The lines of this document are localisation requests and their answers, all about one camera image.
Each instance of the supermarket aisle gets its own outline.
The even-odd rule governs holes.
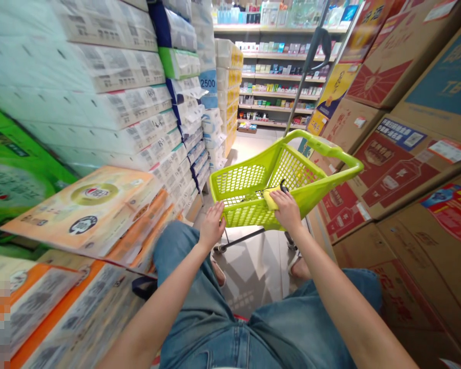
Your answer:
[[[249,159],[282,137],[283,129],[260,127],[256,134],[238,132],[229,155],[229,163]],[[293,142],[298,147],[300,141]],[[213,200],[204,195],[204,206],[195,227],[199,228]],[[229,240],[238,239],[259,227],[227,229]],[[290,293],[291,283],[287,271],[293,253],[288,251],[283,232],[268,231],[245,242],[232,246],[223,255],[215,255],[227,276],[224,296],[235,314],[248,318],[259,306],[279,301]]]

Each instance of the shelf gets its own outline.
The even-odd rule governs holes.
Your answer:
[[[275,79],[275,80],[293,80],[299,82],[302,75],[294,74],[272,74],[272,73],[242,73],[243,78],[256,78],[256,79]],[[312,78],[306,77],[304,82],[326,82],[326,78]]]
[[[243,52],[245,58],[249,59],[276,59],[276,60],[306,60],[307,54],[285,54],[285,53],[248,53]],[[332,56],[329,60],[330,62],[334,62],[336,56]],[[322,62],[324,61],[324,56],[315,56],[315,62]]]
[[[264,106],[264,105],[245,105],[239,104],[241,109],[255,109],[255,110],[267,110],[267,111],[278,111],[282,113],[290,113],[292,111],[291,108],[281,108],[276,106]],[[298,114],[312,114],[313,110],[309,109],[296,109],[295,111]]]
[[[277,28],[255,24],[232,24],[232,25],[214,25],[215,33],[287,33],[287,34],[307,34],[314,33],[316,28]],[[348,28],[331,27],[327,28],[329,33],[342,34],[347,33]]]
[[[261,120],[247,120],[247,119],[238,119],[237,123],[251,123],[251,124],[256,124],[258,126],[267,126],[267,127],[279,127],[279,128],[285,128],[287,127],[286,122],[264,122]],[[295,129],[306,129],[306,126],[301,126],[301,125],[290,125],[290,128],[295,128]]]
[[[295,94],[286,94],[279,92],[266,92],[266,91],[253,91],[253,92],[239,92],[240,95],[252,95],[252,96],[264,96],[264,97],[276,97],[276,98],[290,98],[295,99]],[[300,100],[319,100],[319,95],[301,95]]]

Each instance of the left hand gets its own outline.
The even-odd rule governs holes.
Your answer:
[[[198,244],[208,252],[220,241],[224,233],[226,222],[225,218],[222,218],[223,211],[224,202],[219,201],[208,210],[205,220],[201,225]]]

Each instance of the hand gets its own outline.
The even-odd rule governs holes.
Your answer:
[[[222,218],[224,211],[224,202],[219,201],[212,206],[203,221],[200,229],[200,240],[198,244],[210,252],[212,247],[222,238],[225,230],[225,218]]]
[[[290,192],[273,191],[270,192],[270,196],[278,205],[278,210],[275,210],[275,217],[283,228],[292,232],[302,227],[299,207]]]

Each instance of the leg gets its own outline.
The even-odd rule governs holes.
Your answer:
[[[379,312],[382,296],[377,275],[366,269],[343,271],[372,307]],[[303,284],[284,300],[257,309],[251,316],[249,325],[251,328],[254,325],[258,327],[258,334],[264,341],[269,342],[285,363],[297,360],[294,359],[294,355],[299,353],[281,350],[280,345],[276,344],[280,340],[292,343],[305,357],[308,367],[355,367],[312,280]]]
[[[154,249],[154,264],[161,285],[198,242],[199,232],[172,222]],[[234,322],[231,309],[220,292],[210,257],[203,262],[183,308],[161,350],[161,367],[175,367],[206,335]]]

